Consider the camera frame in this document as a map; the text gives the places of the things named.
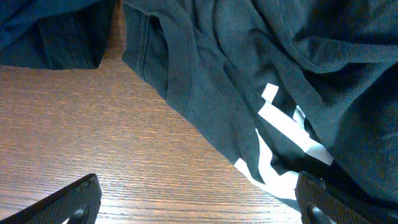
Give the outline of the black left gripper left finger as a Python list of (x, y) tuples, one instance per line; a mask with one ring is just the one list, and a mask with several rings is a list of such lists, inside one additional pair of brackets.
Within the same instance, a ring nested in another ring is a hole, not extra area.
[(37, 203), (1, 220), (1, 224), (94, 224), (101, 206), (96, 174), (88, 174)]

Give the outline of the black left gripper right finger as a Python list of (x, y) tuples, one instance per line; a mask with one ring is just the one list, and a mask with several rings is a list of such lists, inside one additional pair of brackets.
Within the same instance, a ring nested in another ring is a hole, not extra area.
[(356, 198), (307, 172), (295, 189), (303, 224), (397, 224), (397, 209)]

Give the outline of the dark green t-shirt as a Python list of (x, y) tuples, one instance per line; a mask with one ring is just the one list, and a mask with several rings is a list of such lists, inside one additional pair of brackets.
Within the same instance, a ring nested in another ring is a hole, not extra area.
[(129, 0), (123, 61), (255, 185), (397, 208), (397, 2)]

